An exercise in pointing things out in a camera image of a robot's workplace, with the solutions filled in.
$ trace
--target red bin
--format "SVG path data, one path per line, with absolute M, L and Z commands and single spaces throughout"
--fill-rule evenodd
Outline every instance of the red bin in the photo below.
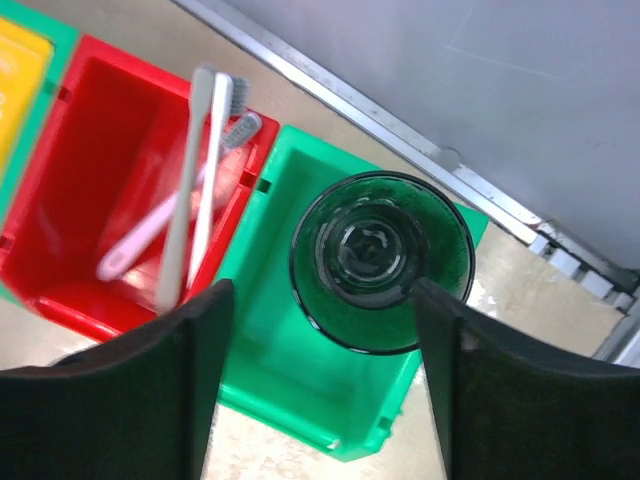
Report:
M 166 229 L 121 279 L 102 282 L 96 267 L 177 189 L 189 83 L 84 36 L 62 85 L 0 238 L 0 278 L 37 313 L 105 341 L 155 317 Z M 215 215 L 204 263 L 183 299 L 214 280 L 279 129 L 262 120 L 260 133 L 234 152 L 246 156 L 243 174 Z

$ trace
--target gray panel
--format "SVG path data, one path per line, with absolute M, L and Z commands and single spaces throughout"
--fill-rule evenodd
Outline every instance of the gray panel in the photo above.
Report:
M 640 4 L 228 3 L 536 213 L 640 267 Z

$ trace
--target white toothbrush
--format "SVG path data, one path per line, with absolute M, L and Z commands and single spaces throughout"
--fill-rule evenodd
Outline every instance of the white toothbrush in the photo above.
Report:
M 224 158 L 236 148 L 246 145 L 261 127 L 262 119 L 259 115 L 252 112 L 242 115 L 222 140 L 220 156 Z M 204 171 L 204 166 L 198 171 L 196 187 L 204 181 Z M 177 200 L 176 191 L 111 247 L 98 264 L 96 276 L 103 282 L 109 282 L 124 275 L 167 225 Z
M 171 310 L 180 299 L 182 267 L 191 210 L 191 190 L 193 190 L 198 163 L 202 127 L 209 111 L 211 95 L 213 95 L 214 79 L 215 73 L 208 67 L 200 66 L 193 72 L 189 95 L 189 130 L 187 131 L 182 176 L 175 212 L 164 245 L 162 267 L 156 290 L 156 310 L 158 313 Z
M 207 251 L 211 229 L 213 227 L 213 200 L 216 171 L 220 156 L 220 140 L 231 115 L 239 115 L 245 110 L 248 96 L 248 82 L 242 78 L 232 78 L 226 73 L 217 73 L 211 101 L 211 130 L 209 150 L 205 164 L 204 184 L 200 197 L 200 208 L 193 236 L 191 261 L 187 276 L 187 288 L 191 287 L 200 264 Z

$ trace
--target beige tabletop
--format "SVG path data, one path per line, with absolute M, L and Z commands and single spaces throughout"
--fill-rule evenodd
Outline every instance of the beige tabletop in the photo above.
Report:
M 422 176 L 284 77 L 168 0 L 21 0 L 52 17 L 189 78 L 209 61 L 251 80 L 249 106 L 281 124 L 302 128 L 384 168 Z M 620 314 L 490 225 L 478 248 L 470 304 L 501 321 L 563 348 L 590 355 Z M 73 332 L 0 304 L 0 368 L 46 363 L 89 345 Z M 343 464 L 247 417 L 220 407 L 208 476 L 239 479 L 443 478 L 422 375 L 411 388 L 383 451 Z

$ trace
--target yellow bin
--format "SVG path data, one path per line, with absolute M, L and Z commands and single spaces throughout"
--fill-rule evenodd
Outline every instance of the yellow bin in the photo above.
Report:
M 0 175 L 52 55 L 46 39 L 0 18 Z

